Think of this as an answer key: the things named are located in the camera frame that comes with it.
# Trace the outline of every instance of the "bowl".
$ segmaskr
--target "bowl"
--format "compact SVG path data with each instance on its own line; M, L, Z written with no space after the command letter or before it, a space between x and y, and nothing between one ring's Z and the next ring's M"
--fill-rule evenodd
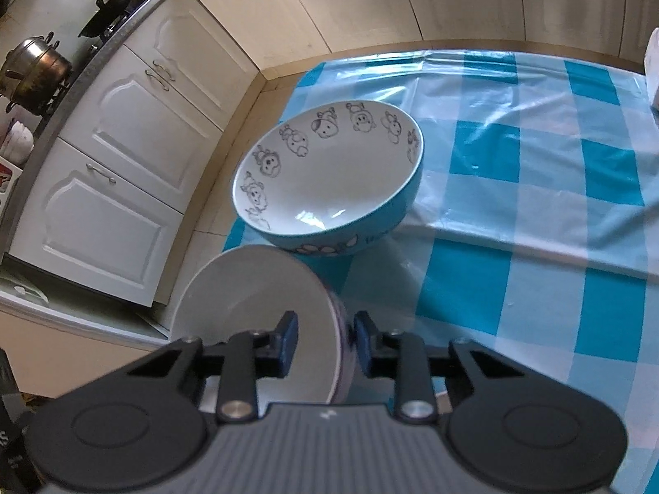
M170 339L200 336L204 345L242 331L272 330L287 310L298 315L298 343L285 379L256 383L259 413L270 402L341 402L355 369L355 347L339 298L297 258L269 245L222 253L189 282L175 310ZM200 403L215 411L219 378Z
M424 141L407 113L370 100L305 111L268 131L233 180L239 217L308 255L351 254L396 227L421 181Z

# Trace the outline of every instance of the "blue bowl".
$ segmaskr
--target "blue bowl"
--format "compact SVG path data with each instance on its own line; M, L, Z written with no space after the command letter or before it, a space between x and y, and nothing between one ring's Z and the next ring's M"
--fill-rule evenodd
M236 171L233 205L281 249L352 254L403 221L423 154L421 129L399 108L334 102L279 124L255 144Z

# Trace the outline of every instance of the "blue and white plastic tablecloth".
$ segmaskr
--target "blue and white plastic tablecloth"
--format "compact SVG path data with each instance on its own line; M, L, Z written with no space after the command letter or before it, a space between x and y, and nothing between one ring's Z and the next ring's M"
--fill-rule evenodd
M513 52L386 54L317 66L281 119L357 98L418 122L421 189L373 247L302 259L382 329L470 336L608 403L629 432L614 487L659 493L659 126L645 78ZM251 243L265 241L238 220L225 249ZM357 371L349 398L391 392Z

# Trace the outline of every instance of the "bowl rim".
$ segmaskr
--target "bowl rim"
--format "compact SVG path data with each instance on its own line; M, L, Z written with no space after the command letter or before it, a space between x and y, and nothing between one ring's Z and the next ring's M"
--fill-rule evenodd
M300 261L298 258L293 256L292 254L289 254L283 249L280 249L279 247L275 247L273 245L262 245L262 244L254 244L254 245L239 245L238 247L233 247L233 249L228 249L226 251L222 251L220 254L216 255L215 257L211 258L209 262L207 262L205 265L203 265L201 268L199 268L194 275L192 275L192 278L188 281L188 283L185 286L185 289L183 290L183 294L180 296L179 300L176 303L176 308L174 309L174 318L172 319L172 322L170 324L170 328L174 327L174 320L176 319L176 316L179 313L180 305L183 301L183 298L185 297L185 294L188 291L188 288L192 284L192 282L201 274L202 271L206 270L208 266L210 266L213 262L216 260L222 258L224 255L233 253L233 252L245 252L245 251L265 251L265 252L270 252L274 255L281 256L284 258L288 258L290 261L294 263L294 265L297 265L298 267L302 268L304 272L306 272L309 275L309 278L312 282L315 282L317 286L320 287L320 289L324 292L325 294L325 301L327 303L327 308L329 309L329 312L332 314L332 323L334 323L334 335L336 337L336 364L334 366L334 375L332 376L332 387L330 389L330 392L328 394L328 398L325 401L325 404L331 404L334 401L335 395L339 391L339 386L341 383L341 378L342 378L342 368L344 366L345 360L349 357L350 355L350 349L347 346L347 344L344 344L343 340L343 335L341 334L341 322L343 320L343 317L341 316L340 311L334 306L334 303L332 302L332 290L330 286L326 285L322 280L320 280L320 277L314 273L314 271L304 262ZM341 303L343 303L343 300L339 297L338 294L336 294L336 297Z
M375 206L372 210L368 211L367 213L363 214L360 217L357 217L356 219L352 219L351 221L346 222L345 224L340 224L338 226L332 226L331 228L327 228L324 231L317 231L317 232L307 232L306 234L280 234L277 232L269 231L260 228L259 226L256 226L244 213L241 212L240 209L238 209L238 206L236 206L236 187L239 184L238 181L238 174L240 171L243 169L243 166L247 161L249 161L249 158L252 157L252 151L256 150L257 146L262 144L262 141L268 137L268 135L272 132L277 130L280 126L283 124L288 123L291 119L294 119L296 117L299 117L300 115L304 115L309 112L313 111L318 111L322 110L323 108L327 108L330 106L333 106L334 104L341 104L345 102L371 102L373 104L382 104L384 106L392 107L394 109L397 109L400 112L403 112L406 116L409 117L409 119L412 121L414 125L414 129L416 130L416 134L418 136L419 140L419 154L418 157L416 158L416 163L414 163L410 174L405 178L405 181L399 186L399 188L393 192L387 199L383 200ZM238 166L236 167L235 172L233 173L233 182L231 183L231 204L233 205L233 209L236 212L236 215L240 217L245 224L249 225L250 228L255 230L256 232L259 232L260 234L265 234L269 235L272 237L278 237L278 238L286 238L289 240L304 240L309 238L310 236L316 236L316 235L323 235L323 234L331 234L334 232L337 232L343 228L347 228L351 225L356 224L357 222L363 221L367 217L370 217L373 215L375 212L377 212L380 208L383 208L387 204L389 204L391 201L393 201L400 193L403 192L403 190L410 184L414 176L416 176L417 171L421 168L421 165L423 163L423 156L426 151L426 144L425 144L425 139L423 137L423 132L421 131L421 127L418 125L418 122L412 117L407 111L401 109L398 106L395 106L393 104L387 103L387 102L381 102L380 100L361 100L361 99L356 99L356 98L348 98L346 100L335 100L334 102L328 102L326 104L321 104L309 109L305 109L304 111L299 112L298 114L294 115L293 117L289 117L288 119L282 120L278 122L275 126L270 128L266 133L264 133L256 143L254 143L249 150L246 152L246 154L243 156L243 159L238 163Z

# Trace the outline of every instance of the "cartoon character print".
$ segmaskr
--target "cartoon character print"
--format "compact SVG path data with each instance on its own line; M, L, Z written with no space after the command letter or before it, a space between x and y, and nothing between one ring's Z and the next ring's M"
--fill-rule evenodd
M268 149L264 149L260 144L257 145L256 152L252 152L256 160L256 165L258 165L259 171L264 176L269 176L270 178L275 178L281 170L281 161L279 160L279 153L272 152Z
M345 107L350 111L350 120L353 121L353 128L355 130L366 133L375 128L373 115L371 115L370 111L367 111L363 102L358 102L357 104L348 102Z
M401 133L403 133L403 128L401 128L401 123L398 122L398 117L389 113L388 111L384 112L384 117L380 119L382 125L387 129L389 135L389 140L393 144L398 144L400 140Z
M336 111L329 108L315 114L318 118L311 123L311 129L323 139L332 137L339 133L339 125L336 122Z
M245 173L245 180L241 186L241 190L247 193L249 202L254 207L254 213L261 213L268 207L268 198L266 197L265 186L262 182L257 182L252 173L247 171Z
M301 247L293 249L292 252L304 255L313 255L313 256L338 256L346 252L349 248L357 245L359 238L355 234L347 242L341 242L336 245L326 245L322 247L317 247L316 245L304 244Z
M281 139L286 141L286 146L293 154L301 158L309 154L309 140L304 133L299 130L293 130L290 124L285 124L279 130L279 134L281 135Z
M255 208L248 208L248 209L245 209L245 211L249 215L249 218L253 222L255 222L257 226L259 226L260 228L264 228L267 231L270 230L270 223L261 217L261 215L260 215L261 212L259 212Z
M410 163L416 161L416 154L418 153L418 135L416 134L416 129L407 132L407 159L410 160Z

